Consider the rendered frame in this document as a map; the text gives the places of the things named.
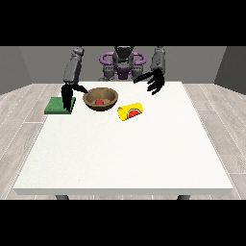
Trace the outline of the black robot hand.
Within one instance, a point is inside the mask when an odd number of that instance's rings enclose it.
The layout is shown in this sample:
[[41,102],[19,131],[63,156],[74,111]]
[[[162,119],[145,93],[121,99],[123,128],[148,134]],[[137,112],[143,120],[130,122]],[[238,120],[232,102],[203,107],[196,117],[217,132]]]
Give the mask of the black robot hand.
[[73,97],[73,91],[80,91],[82,93],[87,93],[87,90],[84,86],[80,86],[78,84],[65,84],[61,87],[61,97],[63,107],[67,111],[71,111],[71,101]]
[[160,92],[165,83],[164,75],[159,68],[154,69],[151,72],[139,75],[137,78],[134,78],[134,83],[136,84],[147,79],[150,79],[150,81],[148,82],[147,90],[150,91],[153,95]]

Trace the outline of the green square pad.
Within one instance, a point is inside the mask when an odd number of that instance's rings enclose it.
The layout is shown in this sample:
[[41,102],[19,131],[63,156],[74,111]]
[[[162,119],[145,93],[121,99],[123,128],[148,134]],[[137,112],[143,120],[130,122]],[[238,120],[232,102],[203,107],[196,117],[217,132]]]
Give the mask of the green square pad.
[[73,110],[75,105],[76,98],[73,97],[71,100],[71,108],[68,111],[63,107],[63,102],[61,97],[51,97],[45,110],[45,114],[70,114]]

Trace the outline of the brown wooden bowl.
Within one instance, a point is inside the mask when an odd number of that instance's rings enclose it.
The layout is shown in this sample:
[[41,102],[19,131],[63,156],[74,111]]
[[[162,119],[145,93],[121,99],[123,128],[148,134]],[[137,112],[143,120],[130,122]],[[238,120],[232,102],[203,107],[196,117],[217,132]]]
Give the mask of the brown wooden bowl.
[[93,111],[107,111],[118,100],[118,93],[108,87],[95,87],[83,96],[85,104]]

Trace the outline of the yellow cup with melon print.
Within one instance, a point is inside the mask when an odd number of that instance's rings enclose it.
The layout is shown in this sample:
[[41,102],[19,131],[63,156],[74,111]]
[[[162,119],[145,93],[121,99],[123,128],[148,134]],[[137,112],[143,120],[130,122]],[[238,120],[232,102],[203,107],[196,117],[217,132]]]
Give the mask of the yellow cup with melon print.
[[143,107],[140,103],[134,103],[134,104],[122,106],[117,109],[117,114],[122,121],[126,121],[142,113],[143,113]]

